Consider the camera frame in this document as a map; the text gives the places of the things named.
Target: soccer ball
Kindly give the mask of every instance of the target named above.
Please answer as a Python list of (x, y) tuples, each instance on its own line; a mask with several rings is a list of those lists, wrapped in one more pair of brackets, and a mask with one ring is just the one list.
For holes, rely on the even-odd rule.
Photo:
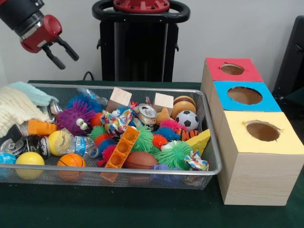
[(175, 121), (179, 125), (185, 126), (186, 129), (187, 129), (187, 132), (195, 130), (199, 126), (199, 118), (192, 111), (182, 111), (182, 112), (180, 112), (176, 116)]

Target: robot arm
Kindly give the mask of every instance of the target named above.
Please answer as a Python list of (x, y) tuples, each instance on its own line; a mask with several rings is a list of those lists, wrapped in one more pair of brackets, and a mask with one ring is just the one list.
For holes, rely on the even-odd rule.
[(0, 19), (20, 37), (21, 45), (31, 53), (44, 50), (47, 56), (63, 70), (66, 66), (49, 49), (54, 43), (63, 46), (74, 61), (77, 53), (60, 38), (62, 27), (52, 15), (43, 15), (42, 0), (0, 0)]

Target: yellow ball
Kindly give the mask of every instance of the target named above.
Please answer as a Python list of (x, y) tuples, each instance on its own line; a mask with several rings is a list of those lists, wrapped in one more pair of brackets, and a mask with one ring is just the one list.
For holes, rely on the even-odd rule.
[(71, 137), (67, 132), (56, 131), (49, 135), (48, 143), (51, 154), (54, 156), (63, 156), (70, 147)]
[[(35, 152), (26, 152), (20, 155), (16, 164), (19, 165), (44, 165), (43, 158)], [(26, 169), (16, 169), (19, 177), (24, 180), (34, 180), (41, 175), (43, 170), (26, 170)]]

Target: light blue towel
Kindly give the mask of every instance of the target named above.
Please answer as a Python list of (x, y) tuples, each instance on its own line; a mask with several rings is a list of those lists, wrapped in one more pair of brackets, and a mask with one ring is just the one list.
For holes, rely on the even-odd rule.
[(36, 106), (47, 107), (51, 100), (59, 102), (57, 98), (49, 96), (45, 92), (42, 92), (34, 86), (24, 82), (15, 82), (9, 86), (24, 92)]

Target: black cable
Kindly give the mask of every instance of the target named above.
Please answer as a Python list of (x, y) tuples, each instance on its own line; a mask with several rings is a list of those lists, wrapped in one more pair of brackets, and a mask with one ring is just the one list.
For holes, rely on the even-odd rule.
[(84, 76), (84, 78), (82, 79), (83, 81), (85, 81), (87, 75), (90, 75), (92, 81), (94, 81), (94, 76), (93, 76), (93, 74), (91, 73), (91, 71), (87, 71), (87, 72), (85, 73), (85, 76)]

